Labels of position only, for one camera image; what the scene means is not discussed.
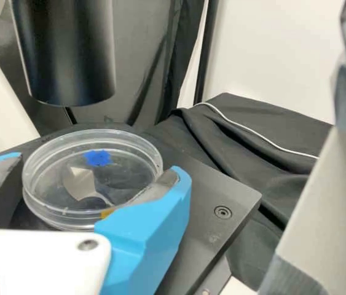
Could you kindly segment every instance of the clear petri dish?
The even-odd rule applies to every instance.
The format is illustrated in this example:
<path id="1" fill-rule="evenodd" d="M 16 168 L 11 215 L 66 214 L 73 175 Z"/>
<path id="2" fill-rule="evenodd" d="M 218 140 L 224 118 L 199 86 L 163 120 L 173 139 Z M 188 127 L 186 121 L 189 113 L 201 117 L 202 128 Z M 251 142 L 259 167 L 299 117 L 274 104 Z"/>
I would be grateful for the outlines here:
<path id="1" fill-rule="evenodd" d="M 36 216 L 57 229 L 93 230 L 162 172 L 159 151 L 144 138 L 120 130 L 82 130 L 33 152 L 23 168 L 23 196 Z"/>

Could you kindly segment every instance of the black pole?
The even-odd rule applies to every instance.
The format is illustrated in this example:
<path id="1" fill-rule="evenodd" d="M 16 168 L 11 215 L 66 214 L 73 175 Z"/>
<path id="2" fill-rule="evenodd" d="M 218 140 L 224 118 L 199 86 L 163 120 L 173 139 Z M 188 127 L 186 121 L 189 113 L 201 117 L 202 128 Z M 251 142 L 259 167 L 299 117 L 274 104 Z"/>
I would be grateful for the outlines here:
<path id="1" fill-rule="evenodd" d="M 208 9 L 204 27 L 204 38 L 202 52 L 200 54 L 199 72 L 197 73 L 196 91 L 194 104 L 202 102 L 205 78 L 207 74 L 208 59 L 210 57 L 211 45 L 214 35 L 216 14 L 218 12 L 219 0 L 208 0 Z"/>

